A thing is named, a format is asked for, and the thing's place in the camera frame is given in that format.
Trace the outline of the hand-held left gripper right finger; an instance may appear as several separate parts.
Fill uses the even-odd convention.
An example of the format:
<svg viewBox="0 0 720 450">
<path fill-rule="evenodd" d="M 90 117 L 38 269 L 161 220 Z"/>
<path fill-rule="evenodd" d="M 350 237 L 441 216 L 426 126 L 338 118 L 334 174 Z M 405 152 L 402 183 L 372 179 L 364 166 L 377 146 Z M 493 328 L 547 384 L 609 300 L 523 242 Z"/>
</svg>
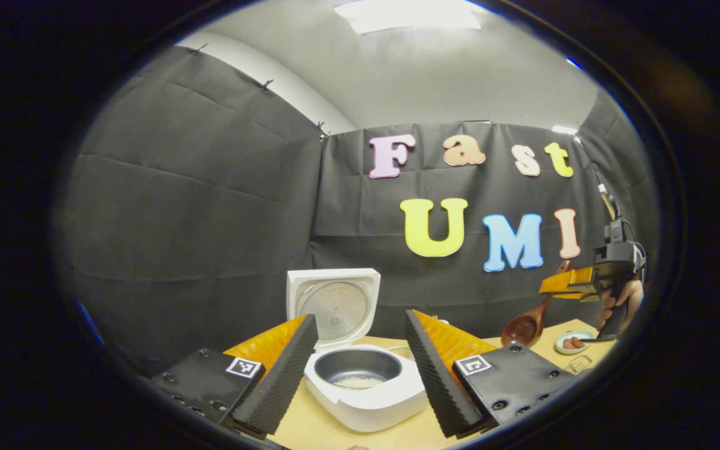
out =
<svg viewBox="0 0 720 450">
<path fill-rule="evenodd" d="M 447 438 L 515 421 L 576 379 L 522 344 L 494 347 L 414 309 L 406 311 L 405 335 Z"/>
</svg>

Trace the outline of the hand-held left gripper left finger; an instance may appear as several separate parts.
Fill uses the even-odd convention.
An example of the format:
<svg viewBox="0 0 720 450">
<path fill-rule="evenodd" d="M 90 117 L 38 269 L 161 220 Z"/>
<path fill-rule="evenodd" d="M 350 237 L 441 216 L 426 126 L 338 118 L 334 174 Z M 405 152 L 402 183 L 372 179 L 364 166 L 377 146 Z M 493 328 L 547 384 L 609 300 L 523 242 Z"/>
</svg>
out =
<svg viewBox="0 0 720 450">
<path fill-rule="evenodd" d="M 152 386 L 212 423 L 252 436 L 275 434 L 318 341 L 313 314 L 302 314 L 228 350 L 200 348 Z"/>
</svg>

